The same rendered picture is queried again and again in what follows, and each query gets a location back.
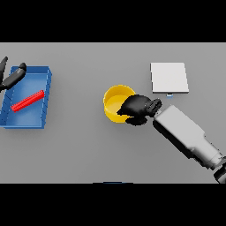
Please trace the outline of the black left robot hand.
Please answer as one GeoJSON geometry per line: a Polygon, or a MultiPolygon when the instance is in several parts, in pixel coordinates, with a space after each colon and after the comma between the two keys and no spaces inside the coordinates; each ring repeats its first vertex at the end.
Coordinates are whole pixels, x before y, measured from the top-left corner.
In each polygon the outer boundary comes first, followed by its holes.
{"type": "Polygon", "coordinates": [[[5,56],[3,60],[0,62],[0,93],[3,90],[11,89],[13,86],[15,86],[18,82],[20,82],[26,76],[26,64],[21,63],[19,65],[19,68],[5,79],[4,70],[5,70],[7,61],[8,61],[8,57],[5,56]]]}

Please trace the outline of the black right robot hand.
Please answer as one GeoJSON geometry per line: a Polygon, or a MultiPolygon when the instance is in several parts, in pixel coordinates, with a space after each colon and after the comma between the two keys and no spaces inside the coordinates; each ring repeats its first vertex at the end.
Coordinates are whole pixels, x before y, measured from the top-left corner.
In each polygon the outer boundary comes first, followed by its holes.
{"type": "Polygon", "coordinates": [[[127,115],[127,124],[134,126],[143,125],[147,122],[147,117],[154,117],[162,106],[160,99],[151,100],[145,95],[130,95],[117,111],[119,116],[127,115]]]}

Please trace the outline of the yellow bowl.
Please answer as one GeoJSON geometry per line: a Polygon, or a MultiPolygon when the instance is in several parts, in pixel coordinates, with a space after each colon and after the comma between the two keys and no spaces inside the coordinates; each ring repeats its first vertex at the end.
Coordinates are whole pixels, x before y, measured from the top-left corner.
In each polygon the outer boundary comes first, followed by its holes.
{"type": "Polygon", "coordinates": [[[115,85],[110,87],[103,96],[103,108],[106,117],[117,124],[123,124],[128,118],[127,115],[118,115],[124,101],[131,95],[135,95],[135,92],[128,86],[115,85]]]}

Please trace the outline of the pale square measuring scale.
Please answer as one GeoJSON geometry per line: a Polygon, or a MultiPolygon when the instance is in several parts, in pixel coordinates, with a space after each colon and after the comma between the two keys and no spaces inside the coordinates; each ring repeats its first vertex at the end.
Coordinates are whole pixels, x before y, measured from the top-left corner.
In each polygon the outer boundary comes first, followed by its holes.
{"type": "Polygon", "coordinates": [[[154,94],[188,94],[189,87],[184,63],[151,63],[154,94]]]}

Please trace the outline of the blue tray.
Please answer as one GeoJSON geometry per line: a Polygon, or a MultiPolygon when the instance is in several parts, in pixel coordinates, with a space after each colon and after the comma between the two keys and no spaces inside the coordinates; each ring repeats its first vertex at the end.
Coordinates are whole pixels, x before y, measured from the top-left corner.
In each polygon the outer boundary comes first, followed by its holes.
{"type": "Polygon", "coordinates": [[[43,129],[46,124],[52,73],[48,66],[28,66],[26,76],[4,91],[0,127],[43,129]]]}

